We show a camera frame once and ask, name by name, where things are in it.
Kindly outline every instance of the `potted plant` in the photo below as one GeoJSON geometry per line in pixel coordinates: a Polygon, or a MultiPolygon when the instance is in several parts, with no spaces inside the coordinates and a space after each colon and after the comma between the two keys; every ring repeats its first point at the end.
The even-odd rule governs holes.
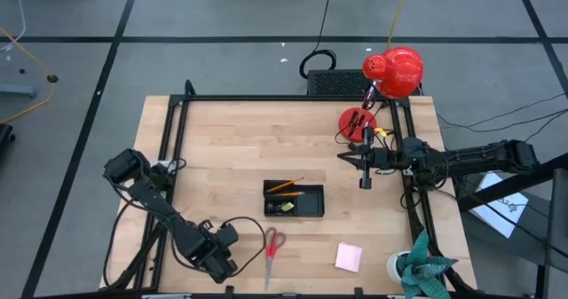
{"type": "Polygon", "coordinates": [[[428,242],[428,233],[424,230],[412,251],[393,254],[387,261],[387,272],[392,280],[402,286],[406,299],[414,298],[420,290],[432,299],[450,299],[446,287],[436,276],[444,273],[457,260],[428,256],[428,242]]]}

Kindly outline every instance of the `green leaf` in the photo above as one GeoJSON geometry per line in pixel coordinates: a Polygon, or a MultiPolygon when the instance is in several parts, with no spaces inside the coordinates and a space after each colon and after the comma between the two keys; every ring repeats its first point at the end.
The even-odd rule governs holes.
{"type": "Polygon", "coordinates": [[[420,288],[418,286],[410,286],[402,284],[402,290],[405,291],[405,299],[412,299],[416,295],[418,295],[420,288]]]}
{"type": "Polygon", "coordinates": [[[457,263],[457,259],[450,259],[445,257],[433,256],[428,258],[428,264],[446,264],[450,267],[452,264],[457,263]]]}
{"type": "Polygon", "coordinates": [[[414,286],[414,285],[418,285],[418,283],[420,282],[413,273],[414,270],[414,265],[413,264],[409,264],[405,270],[402,272],[402,284],[407,284],[408,286],[414,286]]]}
{"type": "Polygon", "coordinates": [[[435,277],[446,271],[450,266],[446,264],[423,264],[414,269],[414,276],[417,279],[435,277]]]}
{"type": "Polygon", "coordinates": [[[428,278],[421,282],[420,289],[432,299],[450,299],[450,294],[447,293],[446,288],[436,278],[428,278]]]}
{"type": "Polygon", "coordinates": [[[397,256],[397,268],[404,271],[406,268],[406,256],[397,256]]]}
{"type": "Polygon", "coordinates": [[[421,265],[428,262],[428,241],[428,233],[426,233],[424,229],[416,239],[412,251],[406,258],[408,264],[421,265]]]}

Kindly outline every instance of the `wooden tabletop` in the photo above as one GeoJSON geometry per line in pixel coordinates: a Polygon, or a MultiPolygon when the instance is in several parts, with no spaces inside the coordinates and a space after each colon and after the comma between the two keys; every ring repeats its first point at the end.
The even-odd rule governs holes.
{"type": "MultiPolygon", "coordinates": [[[[168,100],[146,98],[134,148],[150,161],[158,156],[168,100]]],[[[373,189],[360,190],[361,171],[336,157],[347,150],[334,141],[338,117],[356,105],[191,102],[181,153],[187,167],[177,176],[173,206],[194,222],[210,219],[216,228],[227,218],[252,216],[264,228],[274,226],[286,233],[287,242],[272,265],[268,293],[352,294],[353,288],[363,287],[366,294],[402,294],[385,268],[392,253],[412,247],[407,214],[399,205],[401,176],[399,172],[388,176],[373,173],[373,189]],[[264,217],[263,180],[299,177],[305,177],[303,184],[324,185],[326,214],[322,218],[264,217]],[[334,267],[339,242],[363,248],[359,273],[334,267]]],[[[443,150],[432,98],[411,98],[411,107],[417,136],[443,150]]],[[[406,135],[402,111],[399,116],[406,135]]],[[[390,110],[383,109],[377,121],[379,126],[391,129],[390,110]]],[[[449,181],[442,190],[454,193],[449,181]]],[[[430,204],[440,250],[447,257],[459,259],[454,269],[476,287],[455,200],[430,193],[430,204]]],[[[140,247],[145,221],[146,213],[141,210],[125,212],[110,256],[111,282],[140,247]]],[[[248,221],[233,224],[240,239],[230,248],[232,259],[242,266],[262,246],[262,236],[248,221]]],[[[150,269],[151,260],[146,266],[146,285],[150,269]]],[[[237,293],[264,293],[264,252],[239,276],[218,285],[208,275],[177,264],[167,247],[160,291],[219,293],[227,285],[235,286],[237,293]]]]}

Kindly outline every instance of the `red lamp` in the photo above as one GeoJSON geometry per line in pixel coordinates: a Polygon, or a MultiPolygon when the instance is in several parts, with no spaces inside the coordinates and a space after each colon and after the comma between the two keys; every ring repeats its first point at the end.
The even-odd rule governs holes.
{"type": "MultiPolygon", "coordinates": [[[[418,87],[424,73],[422,59],[410,47],[394,47],[383,54],[368,56],[363,62],[363,75],[373,81],[376,90],[386,98],[406,98],[418,87]]],[[[366,99],[373,96],[375,89],[369,88],[366,99]]],[[[373,114],[363,108],[350,108],[339,119],[339,130],[348,140],[363,141],[362,130],[368,123],[376,127],[373,114]]]]}

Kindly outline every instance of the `gray floor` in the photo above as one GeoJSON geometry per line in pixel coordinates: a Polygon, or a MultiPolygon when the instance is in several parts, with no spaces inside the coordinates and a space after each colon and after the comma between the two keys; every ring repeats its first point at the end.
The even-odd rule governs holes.
{"type": "MultiPolygon", "coordinates": [[[[32,36],[112,36],[126,0],[25,0],[32,36]]],[[[532,0],[550,36],[568,36],[566,0],[532,0]]],[[[127,36],[317,35],[325,0],[136,0],[127,36]]],[[[388,35],[398,0],[331,0],[325,35],[388,35]]],[[[20,30],[17,0],[0,0],[0,26],[20,30]]],[[[396,35],[537,36],[521,0],[407,0],[396,35]]],[[[75,148],[108,43],[27,43],[60,78],[55,99],[13,123],[18,140],[0,163],[0,297],[21,294],[43,230],[75,148]]],[[[297,73],[313,43],[122,43],[37,295],[95,290],[118,200],[102,166],[132,146],[146,95],[179,93],[190,78],[200,94],[303,94],[297,73]]],[[[471,123],[563,90],[540,44],[411,44],[425,62],[424,90],[448,120],[471,123]]],[[[323,43],[338,68],[359,68],[379,43],[323,43]]],[[[555,44],[568,65],[568,45],[555,44]]],[[[308,67],[325,68],[325,59],[308,67]]],[[[0,82],[36,85],[37,99],[0,98],[0,118],[44,98],[44,76],[16,50],[0,53],[0,82]],[[27,73],[18,71],[25,68],[27,73]]],[[[489,123],[499,127],[566,107],[558,98],[489,123]]],[[[566,116],[532,140],[539,158],[567,151],[566,116]]],[[[446,146],[525,139],[540,122],[495,133],[443,130],[446,146]]],[[[549,196],[549,185],[532,193],[549,196]]],[[[521,295],[534,288],[536,267],[469,239],[478,285],[521,295]]],[[[557,273],[560,294],[568,278],[557,273]]]]}

